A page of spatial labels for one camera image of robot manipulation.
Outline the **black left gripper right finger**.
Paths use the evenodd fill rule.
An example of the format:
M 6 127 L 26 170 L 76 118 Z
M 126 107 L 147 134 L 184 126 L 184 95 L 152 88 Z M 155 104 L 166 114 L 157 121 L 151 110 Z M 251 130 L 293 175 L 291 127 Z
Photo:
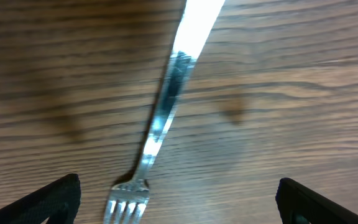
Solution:
M 290 178 L 275 196 L 283 224 L 358 224 L 358 215 Z

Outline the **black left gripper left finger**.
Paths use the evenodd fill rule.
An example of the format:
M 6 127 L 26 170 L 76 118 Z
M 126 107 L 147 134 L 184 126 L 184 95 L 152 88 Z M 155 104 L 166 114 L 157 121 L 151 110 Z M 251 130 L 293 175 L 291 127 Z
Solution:
M 68 174 L 0 209 L 0 224 L 73 224 L 81 203 L 80 180 Z

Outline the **silver metal fork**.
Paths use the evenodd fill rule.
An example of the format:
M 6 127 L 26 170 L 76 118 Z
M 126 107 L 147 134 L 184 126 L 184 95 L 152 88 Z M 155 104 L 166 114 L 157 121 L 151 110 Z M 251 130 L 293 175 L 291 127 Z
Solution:
M 150 198 L 147 175 L 177 110 L 177 102 L 197 63 L 224 0 L 187 0 L 133 176 L 111 187 L 104 224 L 139 223 Z

